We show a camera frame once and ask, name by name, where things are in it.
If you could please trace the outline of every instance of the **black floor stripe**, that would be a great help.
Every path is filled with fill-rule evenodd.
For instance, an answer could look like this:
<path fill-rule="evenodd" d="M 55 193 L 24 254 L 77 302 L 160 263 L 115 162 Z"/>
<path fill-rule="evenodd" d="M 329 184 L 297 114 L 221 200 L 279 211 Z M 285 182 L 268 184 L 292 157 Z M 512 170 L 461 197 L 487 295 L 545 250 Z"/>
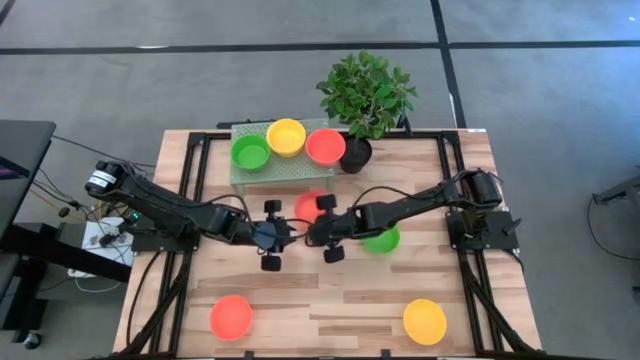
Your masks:
<path fill-rule="evenodd" d="M 455 117 L 456 126 L 464 129 L 467 127 L 467 121 L 464 117 L 464 110 L 462 109 L 462 100 L 458 89 L 458 81 L 456 80 L 456 73 L 453 68 L 453 60 L 451 59 L 451 51 L 449 51 L 447 32 L 445 30 L 442 10 L 440 9 L 440 2 L 438 0 L 431 0 L 431 10 L 433 11 L 433 18 L 436 23 L 436 30 L 438 31 L 438 44 L 440 45 L 440 55 L 442 55 L 444 75 L 447 79 L 447 88 L 449 89 L 449 95 L 451 95 L 451 101 L 453 102 L 453 116 Z"/>
<path fill-rule="evenodd" d="M 640 40 L 453 42 L 450 49 L 580 49 L 640 47 Z"/>
<path fill-rule="evenodd" d="M 180 45 L 142 47 L 80 47 L 80 48 L 7 48 L 0 55 L 107 55 L 107 54 L 175 54 L 218 52 L 269 52 L 319 50 L 416 50 L 438 49 L 436 42 L 342 42 L 247 45 Z"/>
<path fill-rule="evenodd" d="M 7 3 L 2 7 L 2 10 L 0 11 L 0 26 L 2 26 L 4 19 L 7 18 L 7 16 L 9 15 L 9 11 L 11 11 L 11 8 L 15 3 L 16 0 L 8 0 Z"/>

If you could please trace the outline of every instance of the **green bowl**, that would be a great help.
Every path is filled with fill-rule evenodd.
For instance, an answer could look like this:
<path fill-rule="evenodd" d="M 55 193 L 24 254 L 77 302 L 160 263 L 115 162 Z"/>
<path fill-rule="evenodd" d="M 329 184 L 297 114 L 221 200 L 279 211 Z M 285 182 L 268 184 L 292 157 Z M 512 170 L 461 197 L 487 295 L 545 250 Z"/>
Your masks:
<path fill-rule="evenodd" d="M 397 225 L 376 237 L 362 240 L 365 249 L 374 254 L 389 254 L 398 246 L 399 242 L 400 231 L 398 231 Z"/>
<path fill-rule="evenodd" d="M 247 135 L 236 140 L 231 146 L 231 162 L 247 171 L 258 171 L 269 161 L 267 139 L 258 135 Z"/>

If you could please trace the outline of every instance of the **plastic bowl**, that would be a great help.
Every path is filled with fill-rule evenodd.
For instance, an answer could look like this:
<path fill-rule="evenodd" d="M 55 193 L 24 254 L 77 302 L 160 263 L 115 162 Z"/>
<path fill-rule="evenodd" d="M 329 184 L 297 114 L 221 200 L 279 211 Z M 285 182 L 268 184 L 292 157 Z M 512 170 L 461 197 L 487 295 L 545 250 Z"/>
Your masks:
<path fill-rule="evenodd" d="M 400 231 L 394 226 L 382 234 L 362 240 L 364 247 L 375 254 L 388 254 L 398 246 L 400 242 Z"/>
<path fill-rule="evenodd" d="M 318 210 L 318 206 L 316 205 L 316 198 L 324 194 L 325 192 L 323 190 L 311 190 L 298 196 L 293 206 L 293 213 L 296 218 L 313 223 L 318 215 L 324 214 L 324 210 Z M 309 224 L 303 222 L 300 222 L 299 225 L 296 223 L 297 230 L 304 230 L 308 226 Z"/>
<path fill-rule="evenodd" d="M 220 299 L 211 309 L 209 326 L 218 338 L 234 341 L 249 331 L 252 318 L 253 312 L 247 300 L 240 295 L 229 295 Z"/>
<path fill-rule="evenodd" d="M 264 137 L 247 135 L 231 146 L 231 162 L 240 169 L 257 171 L 267 164 L 270 153 Z"/>
<path fill-rule="evenodd" d="M 412 301 L 402 315 L 404 331 L 420 345 L 437 344 L 447 332 L 447 318 L 440 306 L 431 300 Z"/>
<path fill-rule="evenodd" d="M 282 157 L 298 155 L 306 136 L 302 124 L 293 119 L 280 119 L 267 129 L 267 142 L 271 150 Z"/>
<path fill-rule="evenodd" d="M 347 146 L 344 137 L 333 129 L 316 130 L 307 139 L 307 155 L 320 166 L 335 165 L 344 155 Z"/>

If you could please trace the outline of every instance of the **yellow bowl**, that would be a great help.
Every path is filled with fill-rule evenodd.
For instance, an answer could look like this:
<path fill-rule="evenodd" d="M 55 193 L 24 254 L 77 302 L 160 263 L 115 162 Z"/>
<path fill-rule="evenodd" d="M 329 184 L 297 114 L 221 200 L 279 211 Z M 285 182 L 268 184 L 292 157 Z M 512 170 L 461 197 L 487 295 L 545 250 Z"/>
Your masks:
<path fill-rule="evenodd" d="M 304 147 L 307 134 L 302 124 L 293 119 L 280 119 L 267 130 L 267 143 L 273 152 L 282 157 L 298 155 Z"/>
<path fill-rule="evenodd" d="M 447 318 L 440 306 L 431 300 L 418 299 L 404 309 L 404 331 L 420 345 L 437 344 L 447 331 Z"/>

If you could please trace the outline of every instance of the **red bowl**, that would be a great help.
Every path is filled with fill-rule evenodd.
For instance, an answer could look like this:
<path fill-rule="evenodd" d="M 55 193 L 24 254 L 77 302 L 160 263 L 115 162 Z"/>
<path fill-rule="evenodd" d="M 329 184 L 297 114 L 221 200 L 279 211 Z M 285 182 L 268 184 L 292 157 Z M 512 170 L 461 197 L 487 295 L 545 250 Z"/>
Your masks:
<path fill-rule="evenodd" d="M 293 206 L 293 213 L 296 218 L 307 220 L 310 223 L 316 221 L 318 215 L 324 214 L 324 210 L 318 210 L 316 198 L 324 194 L 325 192 L 323 190 L 311 190 L 298 196 Z M 296 229 L 300 231 L 306 229 L 308 226 L 308 224 L 300 222 L 299 225 L 296 224 Z"/>
<path fill-rule="evenodd" d="M 253 312 L 251 306 L 240 295 L 221 298 L 211 309 L 209 326 L 218 338 L 226 341 L 238 340 L 249 331 Z"/>
<path fill-rule="evenodd" d="M 309 135 L 305 149 L 313 162 L 330 167 L 344 155 L 346 144 L 344 137 L 336 130 L 320 129 Z"/>

